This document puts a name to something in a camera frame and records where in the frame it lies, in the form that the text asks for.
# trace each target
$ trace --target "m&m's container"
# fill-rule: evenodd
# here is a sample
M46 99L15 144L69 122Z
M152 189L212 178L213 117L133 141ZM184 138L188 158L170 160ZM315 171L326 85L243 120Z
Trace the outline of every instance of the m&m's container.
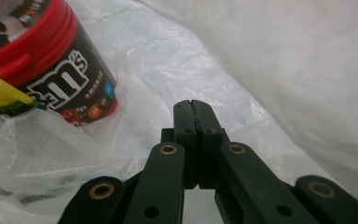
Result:
M117 105L113 75L64 0L0 0L0 78L75 125Z

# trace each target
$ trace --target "yellow packaging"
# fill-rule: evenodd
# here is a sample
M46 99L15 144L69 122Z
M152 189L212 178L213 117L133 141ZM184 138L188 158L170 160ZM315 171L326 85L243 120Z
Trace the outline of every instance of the yellow packaging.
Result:
M13 117L34 107L43 108L33 98L0 79L0 115Z

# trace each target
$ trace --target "brass screw insert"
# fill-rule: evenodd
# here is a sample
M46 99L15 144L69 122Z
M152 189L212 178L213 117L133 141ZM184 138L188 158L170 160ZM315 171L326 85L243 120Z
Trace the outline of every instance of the brass screw insert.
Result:
M164 155L171 155L171 154L175 153L176 150L177 150L176 147L171 146L171 145L166 145L166 146L161 147L159 149L159 152L161 152Z
M228 149L235 154L243 154L246 151L245 147L241 145L230 145Z
M112 195L114 191L115 187L110 182L105 181L94 185L89 190L89 196L95 200L102 200Z
M309 182L308 188L322 198L332 199L336 197L336 192L330 186L320 181Z

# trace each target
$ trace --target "translucent plastic bag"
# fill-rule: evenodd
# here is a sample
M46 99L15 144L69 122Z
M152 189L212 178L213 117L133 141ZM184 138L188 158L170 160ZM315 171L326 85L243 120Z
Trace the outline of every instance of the translucent plastic bag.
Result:
M337 134L353 129L328 126L327 120L330 119L315 121L320 117L318 114L324 112L317 107L301 113L287 109L301 108L302 101L305 101L298 94L294 95L298 97L296 99L290 94L282 94L295 92L296 85L288 82L284 86L287 88L279 88L279 74L262 63L267 53L257 54L249 48L242 49L238 43L237 34L246 30L236 28L239 27L237 22L246 15L246 10L242 14L237 11L243 9L243 2L230 2L233 4L230 16L217 12L213 15L212 11L210 14L202 8L210 5L210 10L221 7L225 11L229 3L223 1L147 2L196 31L200 39L183 25L132 1L71 0L68 3L106 64L117 74L117 111L81 130L40 110L14 119L0 118L0 223L56 223L82 183L100 175L126 179L136 174L142 170L150 149L159 142L161 128L172 127L172 106L186 99L210 104L230 139L251 146L280 179L293 184L302 175L322 175L342 184L358 198L357 184L348 184L352 178L358 181L358 155L348 149L348 144L335 138ZM252 14L254 10L249 11L249 17L257 14ZM215 26L203 26L203 22ZM223 25L238 32L222 32ZM247 30L256 28L256 25L248 25ZM219 35L215 33L222 38L232 34L232 43L219 41ZM247 34L254 34L255 39L262 36L255 31ZM274 45L275 48L284 46L281 43ZM286 67L297 63L291 62L293 58L279 55L275 58L276 62L287 59ZM246 68L238 66L239 62L243 62ZM320 100L315 97L311 102ZM280 115L285 115L288 120L283 120ZM311 132L304 120L310 123L310 127L322 124L322 127L327 125L332 129ZM291 138L282 129L290 133ZM342 136L346 136L354 146L358 143L348 138L349 134ZM60 147L65 147L65 150L60 151ZM351 160L342 159L348 155ZM184 223L222 223L212 191L196 189L186 192Z
M139 1L195 31L358 198L358 1Z

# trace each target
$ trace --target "red lid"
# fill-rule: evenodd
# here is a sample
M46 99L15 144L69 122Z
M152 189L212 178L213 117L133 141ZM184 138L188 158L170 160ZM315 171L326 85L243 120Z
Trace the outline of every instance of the red lid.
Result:
M13 42L0 46L0 78L13 86L37 76L55 63L72 42L76 18L64 0L25 0L29 6L46 6L43 14L20 10L30 28Z

